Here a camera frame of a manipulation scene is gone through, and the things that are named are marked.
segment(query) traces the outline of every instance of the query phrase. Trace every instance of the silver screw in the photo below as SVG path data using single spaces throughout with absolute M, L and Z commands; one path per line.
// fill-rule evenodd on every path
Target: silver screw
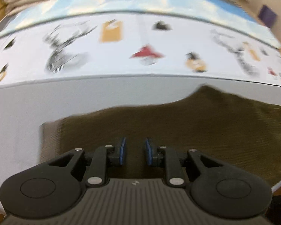
M 102 178 L 99 177 L 91 177 L 87 180 L 90 185 L 98 185 L 102 183 Z
M 184 180 L 181 179 L 181 178 L 171 178 L 170 184 L 172 184 L 172 185 L 182 185 L 182 184 L 184 184 Z

